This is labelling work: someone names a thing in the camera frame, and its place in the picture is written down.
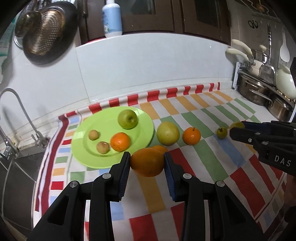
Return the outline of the small yellow fruit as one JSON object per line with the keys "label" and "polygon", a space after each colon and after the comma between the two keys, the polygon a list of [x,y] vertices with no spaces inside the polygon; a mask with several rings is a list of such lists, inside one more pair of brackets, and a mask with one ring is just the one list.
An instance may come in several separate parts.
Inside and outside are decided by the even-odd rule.
{"label": "small yellow fruit", "polygon": [[241,121],[237,121],[237,122],[234,122],[230,127],[229,129],[231,130],[232,128],[245,128],[244,126],[244,123],[241,122]]}

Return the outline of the small green guava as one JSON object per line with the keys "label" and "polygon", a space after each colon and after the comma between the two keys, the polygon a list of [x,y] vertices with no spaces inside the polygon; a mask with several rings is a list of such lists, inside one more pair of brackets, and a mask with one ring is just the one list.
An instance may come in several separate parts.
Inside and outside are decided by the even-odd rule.
{"label": "small green guava", "polygon": [[220,127],[216,131],[216,135],[219,139],[225,139],[228,135],[228,130],[225,127]]}

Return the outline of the orange with stem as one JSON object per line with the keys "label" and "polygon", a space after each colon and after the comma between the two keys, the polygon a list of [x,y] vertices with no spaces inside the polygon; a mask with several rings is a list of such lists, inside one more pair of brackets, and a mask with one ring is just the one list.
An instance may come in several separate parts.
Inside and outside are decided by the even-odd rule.
{"label": "orange with stem", "polygon": [[182,135],[183,141],[188,145],[196,145],[201,140],[201,133],[195,127],[187,128]]}

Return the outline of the yellow-green pear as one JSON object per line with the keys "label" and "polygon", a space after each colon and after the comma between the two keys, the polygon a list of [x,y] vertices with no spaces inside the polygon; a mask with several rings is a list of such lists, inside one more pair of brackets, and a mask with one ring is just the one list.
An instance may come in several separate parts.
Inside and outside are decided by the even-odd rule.
{"label": "yellow-green pear", "polygon": [[161,144],[171,146],[179,140],[180,132],[175,124],[165,121],[158,126],[157,138]]}

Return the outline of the brown kiwi fruit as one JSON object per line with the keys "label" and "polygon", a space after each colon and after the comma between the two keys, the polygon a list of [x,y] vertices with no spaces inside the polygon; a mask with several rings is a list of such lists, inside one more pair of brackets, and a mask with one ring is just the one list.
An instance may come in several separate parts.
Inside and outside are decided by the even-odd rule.
{"label": "brown kiwi fruit", "polygon": [[97,143],[96,149],[100,154],[107,154],[110,151],[110,146],[107,142],[101,141]]}

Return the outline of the small mandarin orange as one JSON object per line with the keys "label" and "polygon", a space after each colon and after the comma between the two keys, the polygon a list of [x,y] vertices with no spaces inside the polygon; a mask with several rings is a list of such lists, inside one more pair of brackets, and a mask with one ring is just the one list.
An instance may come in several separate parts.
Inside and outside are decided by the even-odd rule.
{"label": "small mandarin orange", "polygon": [[162,155],[168,152],[168,149],[162,145],[152,146],[153,149],[158,150]]}

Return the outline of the large orange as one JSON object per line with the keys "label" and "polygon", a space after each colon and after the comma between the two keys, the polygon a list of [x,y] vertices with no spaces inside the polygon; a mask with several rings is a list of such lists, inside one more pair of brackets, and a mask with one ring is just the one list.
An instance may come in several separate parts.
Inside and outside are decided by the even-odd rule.
{"label": "large orange", "polygon": [[142,177],[157,176],[165,166],[164,154],[154,148],[142,148],[132,154],[130,166]]}

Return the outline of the green apple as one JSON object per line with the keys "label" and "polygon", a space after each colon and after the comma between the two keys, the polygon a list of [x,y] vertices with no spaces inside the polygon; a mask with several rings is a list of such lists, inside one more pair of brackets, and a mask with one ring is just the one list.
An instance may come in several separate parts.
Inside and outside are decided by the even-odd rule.
{"label": "green apple", "polygon": [[138,117],[133,110],[125,109],[119,113],[117,121],[122,128],[129,130],[138,124]]}

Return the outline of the steel cooking pot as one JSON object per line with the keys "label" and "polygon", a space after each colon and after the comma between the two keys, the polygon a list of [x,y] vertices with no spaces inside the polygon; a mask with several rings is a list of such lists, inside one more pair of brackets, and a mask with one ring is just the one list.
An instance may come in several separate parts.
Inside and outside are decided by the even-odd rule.
{"label": "steel cooking pot", "polygon": [[238,91],[248,101],[257,105],[272,104],[270,91],[261,82],[248,77],[245,74],[239,74]]}

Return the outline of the colourful checkered tablecloth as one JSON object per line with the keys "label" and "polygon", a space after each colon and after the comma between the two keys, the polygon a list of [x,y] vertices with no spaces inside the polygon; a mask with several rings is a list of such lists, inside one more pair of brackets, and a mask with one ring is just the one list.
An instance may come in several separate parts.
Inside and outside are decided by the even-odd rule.
{"label": "colourful checkered tablecloth", "polygon": [[[66,185],[91,182],[104,173],[81,165],[72,155],[75,130],[89,116],[105,108],[128,105],[140,108],[154,126],[169,121],[180,132],[195,126],[201,140],[194,146],[182,140],[169,147],[176,163],[200,180],[223,180],[243,203],[267,237],[283,218],[286,175],[262,164],[252,146],[217,138],[219,127],[237,121],[262,123],[273,119],[263,106],[244,99],[220,83],[167,88],[102,101],[57,118],[58,129],[43,158],[35,191],[33,223],[37,223]],[[111,204],[116,240],[179,240],[183,204],[172,201],[165,175],[144,178],[130,172],[121,202]]]}

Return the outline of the white ceramic jug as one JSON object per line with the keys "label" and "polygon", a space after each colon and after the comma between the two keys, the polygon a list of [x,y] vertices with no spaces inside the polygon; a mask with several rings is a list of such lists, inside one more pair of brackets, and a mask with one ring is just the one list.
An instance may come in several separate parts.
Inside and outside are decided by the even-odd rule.
{"label": "white ceramic jug", "polygon": [[290,69],[287,66],[280,65],[275,75],[276,88],[288,99],[296,98],[295,83]]}

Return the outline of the green plastic plate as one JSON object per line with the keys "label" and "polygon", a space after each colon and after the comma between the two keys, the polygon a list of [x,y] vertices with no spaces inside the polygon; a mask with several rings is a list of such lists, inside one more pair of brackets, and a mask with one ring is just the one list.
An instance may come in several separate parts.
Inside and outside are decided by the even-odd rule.
{"label": "green plastic plate", "polygon": [[[117,121],[119,113],[125,109],[133,110],[138,117],[138,124],[126,130]],[[100,133],[98,139],[91,141],[88,133],[97,130]],[[104,141],[110,144],[110,139],[116,133],[126,133],[130,138],[130,147],[126,150],[133,154],[135,151],[145,148],[152,140],[154,124],[150,116],[143,110],[130,106],[117,106],[101,110],[87,117],[75,131],[71,141],[71,151],[75,159],[82,165],[93,169],[106,169],[120,162],[123,152],[110,149],[107,154],[100,154],[96,145]]]}

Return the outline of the blue white lotion bottle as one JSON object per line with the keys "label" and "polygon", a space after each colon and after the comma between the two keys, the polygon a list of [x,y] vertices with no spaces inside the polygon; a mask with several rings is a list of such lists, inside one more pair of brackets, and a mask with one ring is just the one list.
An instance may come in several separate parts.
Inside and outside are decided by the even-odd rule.
{"label": "blue white lotion bottle", "polygon": [[102,8],[103,28],[106,38],[122,35],[121,9],[115,0],[107,0]]}

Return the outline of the cream handled pan lower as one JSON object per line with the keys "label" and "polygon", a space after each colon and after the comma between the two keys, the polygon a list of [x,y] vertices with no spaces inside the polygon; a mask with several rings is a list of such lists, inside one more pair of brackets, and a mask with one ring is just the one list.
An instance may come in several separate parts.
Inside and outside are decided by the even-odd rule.
{"label": "cream handled pan lower", "polygon": [[248,72],[254,76],[259,76],[259,69],[263,64],[262,62],[255,60],[252,55],[244,54],[243,52],[237,49],[228,48],[226,49],[226,52],[228,54],[241,56],[245,61],[247,61],[246,69],[248,70]]}

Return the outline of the dark wooden window frame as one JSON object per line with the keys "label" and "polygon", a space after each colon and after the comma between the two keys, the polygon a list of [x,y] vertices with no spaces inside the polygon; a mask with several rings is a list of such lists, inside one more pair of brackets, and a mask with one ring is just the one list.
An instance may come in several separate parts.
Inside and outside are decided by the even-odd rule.
{"label": "dark wooden window frame", "polygon": [[[75,1],[82,44],[104,37],[105,1]],[[116,1],[123,34],[168,32],[195,35],[229,45],[230,16],[226,1]]]}

